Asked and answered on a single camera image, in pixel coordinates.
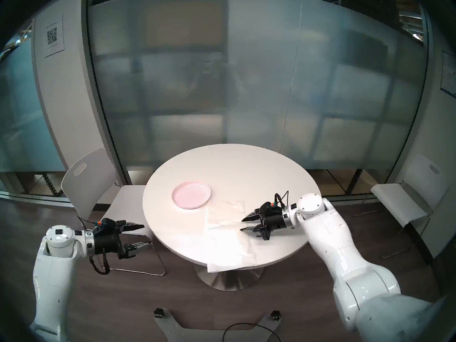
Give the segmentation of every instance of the white chair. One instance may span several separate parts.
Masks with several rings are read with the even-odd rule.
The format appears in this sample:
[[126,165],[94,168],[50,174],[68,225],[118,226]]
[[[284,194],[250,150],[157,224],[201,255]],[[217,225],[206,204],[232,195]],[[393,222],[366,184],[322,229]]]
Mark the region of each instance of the white chair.
[[[397,219],[402,226],[401,231],[412,221],[427,217],[427,223],[421,231],[421,236],[429,223],[430,215],[437,207],[447,188],[448,182],[440,168],[425,156],[417,154],[407,167],[402,183],[378,184],[372,187],[371,192],[394,218]],[[372,212],[378,211],[364,212],[354,217]],[[409,248],[388,256],[382,256],[382,259],[391,257],[407,249]]]
[[[98,199],[100,199],[115,182],[116,171],[114,165],[111,163],[106,151],[103,148],[99,148],[85,155],[71,166],[62,179],[62,190],[73,204],[79,217],[88,219]],[[113,220],[125,219],[127,222],[144,225],[144,228],[142,229],[124,232],[122,234],[146,237],[150,242],[150,246],[155,250],[152,243],[154,235],[147,224],[142,208],[142,196],[145,187],[146,186],[144,185],[121,186],[119,193],[103,218],[106,217]],[[166,267],[158,252],[156,250],[155,252],[163,265],[163,273],[161,274],[116,268],[111,268],[111,270],[163,276],[166,273]]]

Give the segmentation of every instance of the chair leg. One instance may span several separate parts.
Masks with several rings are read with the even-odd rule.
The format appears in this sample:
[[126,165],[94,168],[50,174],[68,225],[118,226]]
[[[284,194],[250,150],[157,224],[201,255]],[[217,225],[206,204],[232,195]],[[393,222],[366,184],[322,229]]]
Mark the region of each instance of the chair leg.
[[404,231],[405,226],[403,226],[400,231],[398,231],[397,235],[401,234]]
[[377,211],[369,211],[369,212],[363,212],[363,213],[358,213],[358,214],[355,214],[353,215],[353,217],[359,217],[359,216],[362,216],[363,214],[369,214],[369,213],[380,213],[380,212],[385,212],[384,209],[379,209]]
[[[364,197],[364,199],[363,199],[363,200],[361,201],[361,203],[360,203],[361,205],[364,203],[364,201],[367,200],[367,197],[368,197],[369,195],[370,195],[370,193],[368,193],[368,194],[366,195],[366,197]],[[377,213],[377,212],[378,212],[378,213],[380,213],[380,212],[385,212],[385,210],[384,210],[384,209],[380,209],[380,210],[377,210],[377,211],[369,211],[369,212],[358,213],[358,214],[354,214],[352,217],[354,218],[354,217],[362,216],[362,215],[364,215],[364,214]]]
[[402,249],[402,250],[400,250],[400,251],[398,251],[398,252],[392,253],[392,254],[390,254],[390,255],[388,255],[388,256],[381,256],[381,258],[382,258],[382,259],[387,259],[388,257],[397,255],[398,253],[403,253],[404,251],[407,251],[408,249],[411,249],[412,247],[414,247],[415,244],[413,244],[412,246],[409,246],[408,248],[404,248],[404,249]]
[[[149,238],[147,235],[144,235],[144,234],[136,234],[136,233],[128,233],[128,232],[125,232],[125,233],[122,233],[122,234],[130,234],[130,235],[141,235],[143,237],[146,237],[150,240],[150,245],[151,247],[154,249],[155,253],[157,254],[157,257],[158,259],[160,260],[161,262],[161,265],[163,266],[163,272],[162,273],[150,273],[150,272],[143,272],[143,271],[133,271],[133,270],[124,270],[124,269],[113,269],[111,268],[111,271],[124,271],[124,272],[134,272],[134,273],[142,273],[142,274],[148,274],[150,276],[164,276],[166,274],[166,266],[165,264],[163,263],[160,255],[158,254],[158,251],[157,249],[155,248],[154,244],[152,243],[152,240],[151,238]],[[100,265],[104,268],[104,266],[101,264],[100,262],[100,259],[97,255],[97,259],[98,259],[98,262],[100,263]]]

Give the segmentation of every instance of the poster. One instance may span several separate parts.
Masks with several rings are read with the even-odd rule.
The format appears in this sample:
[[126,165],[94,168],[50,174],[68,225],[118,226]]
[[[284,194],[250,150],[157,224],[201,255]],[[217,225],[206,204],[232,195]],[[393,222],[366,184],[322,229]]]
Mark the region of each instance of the poster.
[[44,57],[47,58],[59,51],[64,50],[63,46],[63,13],[49,20],[43,35]]

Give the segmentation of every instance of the white napkin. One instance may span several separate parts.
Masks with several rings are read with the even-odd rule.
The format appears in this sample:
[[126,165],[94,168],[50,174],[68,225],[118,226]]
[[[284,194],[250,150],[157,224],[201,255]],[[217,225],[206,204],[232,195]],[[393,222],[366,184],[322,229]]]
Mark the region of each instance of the white napkin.
[[208,272],[256,266],[245,227],[243,201],[214,201],[207,206],[204,236],[208,250]]

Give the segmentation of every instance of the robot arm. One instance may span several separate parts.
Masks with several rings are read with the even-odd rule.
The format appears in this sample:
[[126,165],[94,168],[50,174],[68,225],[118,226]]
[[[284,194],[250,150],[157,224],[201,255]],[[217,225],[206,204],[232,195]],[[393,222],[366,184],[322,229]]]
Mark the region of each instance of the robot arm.
[[327,199],[308,193],[297,203],[281,203],[281,207],[277,194],[275,199],[244,218],[244,222],[261,223],[242,231],[269,240],[274,230],[302,226],[334,280],[334,300],[346,329],[357,329],[368,342],[413,341],[419,335],[436,308],[401,295],[388,269],[366,261],[356,249],[347,224]]
[[[30,328],[44,341],[68,341],[68,303],[79,259],[89,257],[98,273],[108,274],[106,253],[117,253],[119,259],[129,259],[149,246],[149,243],[122,246],[119,238],[123,231],[140,229],[143,225],[108,218],[96,224],[93,231],[56,225],[49,228],[41,241],[33,269],[37,313]],[[103,255],[104,272],[93,262],[93,256],[97,254]]]
[[355,330],[365,302],[385,293],[400,294],[400,288],[388,269],[361,256],[343,218],[327,199],[317,197],[307,194],[298,201],[296,219],[331,273],[334,299],[345,328]]

